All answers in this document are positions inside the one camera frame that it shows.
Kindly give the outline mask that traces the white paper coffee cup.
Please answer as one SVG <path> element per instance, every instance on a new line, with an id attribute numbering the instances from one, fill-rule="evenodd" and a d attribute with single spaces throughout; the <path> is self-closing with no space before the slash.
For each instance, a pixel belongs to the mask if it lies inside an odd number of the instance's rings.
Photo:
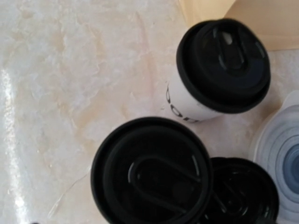
<path id="1" fill-rule="evenodd" d="M 184 121 L 195 123 L 222 115 L 197 101 L 187 91 L 179 74 L 171 77 L 166 90 L 166 100 L 172 113 Z"/>

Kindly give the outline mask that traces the brown paper bag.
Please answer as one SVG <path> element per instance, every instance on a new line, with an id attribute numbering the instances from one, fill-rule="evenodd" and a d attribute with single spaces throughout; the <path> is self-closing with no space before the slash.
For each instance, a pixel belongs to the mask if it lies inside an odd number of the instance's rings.
<path id="1" fill-rule="evenodd" d="M 268 50 L 298 49 L 297 0 L 181 0 L 187 26 L 222 18 L 247 25 Z"/>

